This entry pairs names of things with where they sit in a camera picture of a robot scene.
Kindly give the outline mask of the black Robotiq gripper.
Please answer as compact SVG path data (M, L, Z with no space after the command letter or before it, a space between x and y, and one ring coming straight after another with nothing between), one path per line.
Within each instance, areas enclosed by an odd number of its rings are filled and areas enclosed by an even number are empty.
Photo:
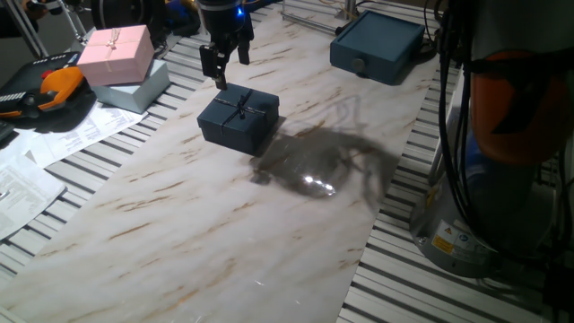
M219 90L226 91L225 68L229 55L219 49L238 47L239 62L250 64L250 41L254 39L250 14L242 0L198 0L197 3L212 42L199 49L203 74L214 80Z

